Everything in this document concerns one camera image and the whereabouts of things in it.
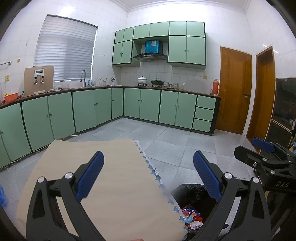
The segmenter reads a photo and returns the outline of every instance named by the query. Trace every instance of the blue plastic bag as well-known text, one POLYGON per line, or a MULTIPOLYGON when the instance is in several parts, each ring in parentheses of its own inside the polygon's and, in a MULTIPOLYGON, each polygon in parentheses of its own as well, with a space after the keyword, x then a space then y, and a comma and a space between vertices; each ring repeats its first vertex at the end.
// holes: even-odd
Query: blue plastic bag
POLYGON ((0 184, 0 204, 2 207, 7 207, 8 205, 8 199, 4 194, 4 190, 0 184))

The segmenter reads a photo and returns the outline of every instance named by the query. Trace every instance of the blue gripper pad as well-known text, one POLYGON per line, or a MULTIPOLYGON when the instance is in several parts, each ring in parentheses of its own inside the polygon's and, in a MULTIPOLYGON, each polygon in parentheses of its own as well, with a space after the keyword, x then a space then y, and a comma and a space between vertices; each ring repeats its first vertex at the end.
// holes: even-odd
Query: blue gripper pad
POLYGON ((276 151, 274 146, 271 143, 265 140, 262 140, 258 137, 254 137, 252 139, 252 145, 268 153, 273 153, 276 151))
POLYGON ((104 155, 98 152, 77 183, 76 199, 86 198, 104 165, 104 155))
POLYGON ((209 196, 219 202, 222 197, 220 191, 220 182, 208 164, 205 162, 203 157, 197 151, 193 155, 193 164, 199 176, 201 177, 205 185, 205 189, 209 193, 209 196))

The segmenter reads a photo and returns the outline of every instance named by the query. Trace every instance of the window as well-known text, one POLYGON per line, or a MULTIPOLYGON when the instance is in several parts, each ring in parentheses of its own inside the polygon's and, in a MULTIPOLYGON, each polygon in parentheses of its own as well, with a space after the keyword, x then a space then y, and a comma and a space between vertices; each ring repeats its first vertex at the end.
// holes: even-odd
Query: window
POLYGON ((80 80, 83 69, 90 79, 97 29, 76 20, 47 15, 34 65, 54 65, 54 81, 80 80))

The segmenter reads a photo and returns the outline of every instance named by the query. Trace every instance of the pot lid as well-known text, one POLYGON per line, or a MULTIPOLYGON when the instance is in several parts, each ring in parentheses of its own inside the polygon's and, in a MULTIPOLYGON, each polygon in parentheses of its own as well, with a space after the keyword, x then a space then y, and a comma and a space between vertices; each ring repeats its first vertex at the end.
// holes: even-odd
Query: pot lid
POLYGON ((147 80, 145 77, 140 77, 140 78, 138 78, 138 80, 147 80))

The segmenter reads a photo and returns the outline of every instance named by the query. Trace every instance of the brown countertop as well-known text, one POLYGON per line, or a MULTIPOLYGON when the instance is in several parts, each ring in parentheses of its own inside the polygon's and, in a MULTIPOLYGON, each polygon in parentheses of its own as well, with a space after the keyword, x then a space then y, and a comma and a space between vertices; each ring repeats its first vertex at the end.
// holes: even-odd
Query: brown countertop
POLYGON ((187 90, 175 90, 175 89, 167 89, 167 88, 157 88, 157 87, 144 87, 144 86, 125 86, 125 85, 116 85, 116 86, 95 86, 95 87, 84 87, 84 88, 74 88, 74 89, 68 89, 68 90, 62 90, 62 91, 54 91, 54 92, 48 92, 48 93, 42 93, 38 95, 31 95, 27 96, 24 98, 17 99, 15 101, 12 101, 10 103, 5 103, 3 105, 0 105, 0 109, 10 106, 16 103, 20 103, 26 100, 30 99, 35 99, 39 97, 44 97, 44 96, 49 96, 49 95, 55 95, 59 93, 67 93, 67 92, 75 92, 75 91, 82 91, 82 90, 95 90, 95 89, 102 89, 102 88, 141 88, 141 89, 155 89, 155 90, 166 90, 166 91, 174 91, 174 92, 183 92, 183 93, 189 93, 189 94, 197 94, 197 95, 202 95, 202 96, 207 96, 211 98, 220 98, 219 96, 213 96, 213 95, 208 95, 204 93, 198 93, 195 91, 187 91, 187 90))

